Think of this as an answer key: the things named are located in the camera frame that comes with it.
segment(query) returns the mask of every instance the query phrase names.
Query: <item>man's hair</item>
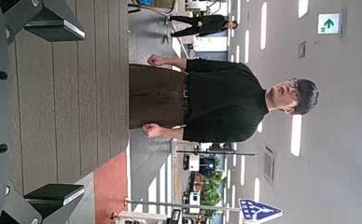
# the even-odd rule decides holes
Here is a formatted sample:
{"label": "man's hair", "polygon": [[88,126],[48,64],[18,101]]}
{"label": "man's hair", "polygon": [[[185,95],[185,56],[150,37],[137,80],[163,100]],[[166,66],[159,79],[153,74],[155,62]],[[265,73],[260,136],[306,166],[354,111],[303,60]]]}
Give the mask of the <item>man's hair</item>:
{"label": "man's hair", "polygon": [[236,30],[236,28],[239,26],[239,23],[237,21],[232,21],[233,24],[235,24],[235,27],[233,27],[233,30]]}
{"label": "man's hair", "polygon": [[319,92],[315,84],[307,79],[298,79],[298,91],[300,92],[300,101],[295,107],[294,114],[304,115],[317,105]]}

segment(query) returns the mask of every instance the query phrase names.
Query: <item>blue road sign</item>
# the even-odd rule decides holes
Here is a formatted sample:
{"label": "blue road sign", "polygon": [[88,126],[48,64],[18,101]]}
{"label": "blue road sign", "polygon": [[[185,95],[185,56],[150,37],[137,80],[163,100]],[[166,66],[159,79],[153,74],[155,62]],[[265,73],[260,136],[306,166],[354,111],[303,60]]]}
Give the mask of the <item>blue road sign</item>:
{"label": "blue road sign", "polygon": [[283,211],[263,203],[256,203],[248,199],[239,200],[244,220],[249,222],[266,222],[283,215]]}

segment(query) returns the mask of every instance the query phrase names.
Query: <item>red floor mat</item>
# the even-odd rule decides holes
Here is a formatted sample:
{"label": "red floor mat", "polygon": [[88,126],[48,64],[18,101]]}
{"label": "red floor mat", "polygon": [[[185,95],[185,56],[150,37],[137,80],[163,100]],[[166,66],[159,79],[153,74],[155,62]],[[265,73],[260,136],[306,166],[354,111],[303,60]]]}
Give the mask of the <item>red floor mat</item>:
{"label": "red floor mat", "polygon": [[106,224],[112,213],[127,209],[126,152],[122,152],[94,172],[96,224]]}

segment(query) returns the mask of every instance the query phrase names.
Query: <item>man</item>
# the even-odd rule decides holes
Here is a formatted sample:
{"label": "man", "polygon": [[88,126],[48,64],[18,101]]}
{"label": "man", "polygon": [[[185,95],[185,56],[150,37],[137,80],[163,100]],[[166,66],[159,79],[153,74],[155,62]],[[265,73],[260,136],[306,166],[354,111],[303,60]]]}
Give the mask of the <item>man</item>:
{"label": "man", "polygon": [[[291,79],[264,90],[243,63],[165,58],[130,65],[130,128],[148,137],[200,143],[242,142],[273,110],[304,115],[317,104],[315,84]],[[185,73],[158,68],[169,64]]]}
{"label": "man", "polygon": [[210,15],[201,17],[172,16],[170,21],[181,21],[192,25],[191,27],[175,32],[171,36],[196,35],[205,36],[223,32],[227,29],[236,29],[237,21],[227,21],[222,15]]}

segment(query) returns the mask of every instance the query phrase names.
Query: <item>black pants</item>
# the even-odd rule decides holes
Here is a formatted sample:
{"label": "black pants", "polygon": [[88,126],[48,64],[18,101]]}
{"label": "black pants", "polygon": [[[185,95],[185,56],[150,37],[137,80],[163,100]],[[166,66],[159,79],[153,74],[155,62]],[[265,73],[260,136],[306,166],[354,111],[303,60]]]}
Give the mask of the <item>black pants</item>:
{"label": "black pants", "polygon": [[188,27],[187,29],[177,31],[172,36],[186,36],[186,35],[196,35],[199,33],[200,28],[198,27],[198,18],[191,18],[191,17],[184,17],[184,16],[172,16],[170,17],[170,21],[181,21],[183,23],[187,23],[192,25],[191,27]]}
{"label": "black pants", "polygon": [[171,69],[129,64],[129,129],[146,123],[172,128],[188,117],[188,75]]}

